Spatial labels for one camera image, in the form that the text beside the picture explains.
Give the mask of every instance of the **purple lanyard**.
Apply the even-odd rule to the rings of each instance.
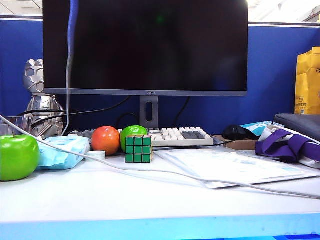
[[[320,162],[320,145],[312,144],[312,140],[299,134],[294,135],[289,141],[276,142],[287,135],[292,135],[292,133],[279,129],[265,141],[257,141],[255,153],[280,158],[286,163],[298,163],[300,156]]]

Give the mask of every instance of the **monitor bezel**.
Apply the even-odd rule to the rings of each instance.
[[[44,88],[46,94],[67,94],[66,88]],[[244,91],[175,91],[175,90],[127,90],[127,89],[80,89],[70,88],[74,95],[126,95],[126,96],[246,96]]]

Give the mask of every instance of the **green cube face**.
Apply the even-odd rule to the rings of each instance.
[[[142,163],[142,155],[141,154],[135,154],[133,156],[133,162],[134,163]]]
[[[134,145],[135,146],[142,146],[142,136],[135,136],[134,138]]]
[[[143,146],[151,146],[151,136],[143,136]]]
[[[126,154],[125,155],[125,162],[126,163],[133,163],[134,162],[134,155],[133,154]]]
[[[134,136],[127,136],[126,138],[125,138],[125,145],[127,145],[127,146],[133,146],[134,145],[134,143],[135,143],[135,137]]]
[[[143,154],[151,154],[151,147],[150,146],[143,146],[142,153]]]
[[[134,146],[125,146],[126,154],[134,154]]]
[[[148,155],[148,154],[142,155],[142,162],[143,163],[151,163],[151,155]]]
[[[134,146],[134,154],[142,154],[142,146]]]

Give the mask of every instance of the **blue wall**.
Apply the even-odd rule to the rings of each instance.
[[[297,55],[320,46],[320,28],[249,27],[248,92],[243,97],[191,97],[178,126],[200,126],[210,134],[220,134],[230,124],[272,120],[277,113],[293,113]],[[14,116],[25,110],[30,93],[23,86],[23,70],[28,59],[43,57],[41,21],[0,21],[0,113]],[[112,106],[125,96],[73,95],[71,108],[81,111]],[[58,95],[62,105],[65,96]],[[159,126],[171,127],[186,97],[159,98]],[[139,98],[132,97],[108,112],[82,115],[72,120],[72,128],[95,129],[114,126],[124,113],[139,114]],[[126,116],[118,127],[137,124]]]

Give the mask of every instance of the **white small container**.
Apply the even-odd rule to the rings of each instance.
[[[105,151],[88,151],[85,155],[93,157],[99,160],[106,160],[106,152]],[[86,158],[87,161],[94,161],[93,159]]]

